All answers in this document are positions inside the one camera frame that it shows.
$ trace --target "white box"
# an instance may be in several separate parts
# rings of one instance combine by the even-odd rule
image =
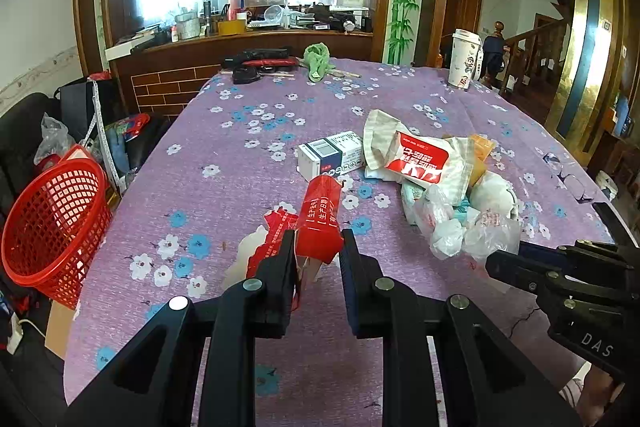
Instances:
[[[353,131],[298,146],[298,171],[308,182],[320,174],[339,176],[363,166],[362,140]]]

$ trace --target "table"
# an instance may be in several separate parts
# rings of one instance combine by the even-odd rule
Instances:
[[[361,134],[373,108],[417,134],[495,139],[487,163],[521,200],[524,240],[550,247],[610,241],[591,205],[577,203],[575,187],[565,189],[543,156],[556,154],[563,175],[574,173],[570,179],[587,195],[604,201],[591,179],[541,125],[495,91],[476,83],[467,92],[449,89],[446,70],[335,62],[362,77],[312,84],[301,70],[295,78],[233,86],[219,74],[175,121],[124,196],[84,282],[66,354],[68,401],[172,296],[219,295],[240,240],[264,224],[263,214],[279,204],[300,208],[306,182],[296,172],[296,145],[344,130]],[[501,293],[464,257],[436,259],[406,222],[399,188],[350,173],[344,194],[350,198],[338,220],[354,229],[359,250],[420,295],[467,295],[513,333],[551,382],[564,385],[581,360],[546,336],[548,322],[533,311],[533,297],[513,288]],[[283,340],[258,339],[256,364],[258,425],[379,424],[382,341],[351,335],[335,264],[322,268]]]

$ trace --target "measuring tape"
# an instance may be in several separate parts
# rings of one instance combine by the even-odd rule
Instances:
[[[86,132],[84,139],[80,142],[82,147],[85,147],[91,133],[94,131],[94,127],[98,126],[98,139],[100,140],[100,149],[102,150],[102,159],[107,167],[107,177],[113,187],[116,187],[119,194],[123,195],[127,190],[127,184],[124,176],[121,178],[118,176],[115,163],[113,163],[113,157],[111,156],[111,150],[109,149],[109,142],[107,142],[107,135],[104,132],[104,122],[102,121],[102,112],[100,110],[100,94],[98,92],[98,84],[95,80],[91,80],[94,84],[94,117],[89,124],[89,130]]]

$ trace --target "eyeglasses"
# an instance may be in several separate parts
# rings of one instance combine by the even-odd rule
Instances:
[[[562,163],[552,152],[546,153],[542,159],[560,180],[556,188],[566,188],[578,203],[590,203],[594,200],[594,196],[587,196],[587,188],[580,179],[575,174],[566,172],[571,166],[576,165],[576,162]]]

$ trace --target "basket rim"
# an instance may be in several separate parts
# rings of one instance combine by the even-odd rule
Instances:
[[[54,178],[62,172],[67,172],[71,170],[88,170],[96,175],[98,178],[98,191],[94,196],[94,204],[89,211],[89,214],[86,216],[82,227],[76,234],[76,237],[69,243],[69,245],[65,248],[65,250],[55,259],[44,267],[39,272],[33,273],[31,275],[20,275],[16,273],[10,266],[6,258],[6,252],[8,245],[7,242],[7,231],[11,229],[11,226],[14,221],[16,221],[18,212],[20,210],[20,204],[24,203],[24,200],[27,200],[33,196],[35,187],[41,187],[44,184],[44,180],[48,178]],[[93,222],[97,214],[101,211],[103,203],[105,202],[104,192],[106,190],[106,181],[104,178],[104,173],[102,168],[92,159],[89,158],[74,158],[72,160],[64,160],[59,162],[57,165],[54,165],[52,168],[47,169],[42,174],[40,174],[36,179],[34,179],[27,187],[22,191],[18,199],[15,200],[14,205],[9,211],[9,216],[6,218],[6,222],[4,224],[4,230],[2,231],[2,265],[4,266],[4,270],[7,275],[11,277],[11,279],[20,286],[29,286],[34,287],[44,283],[49,280],[52,273],[56,272],[60,266],[69,258],[70,253],[77,251],[82,238],[84,238],[86,232],[93,226]]]

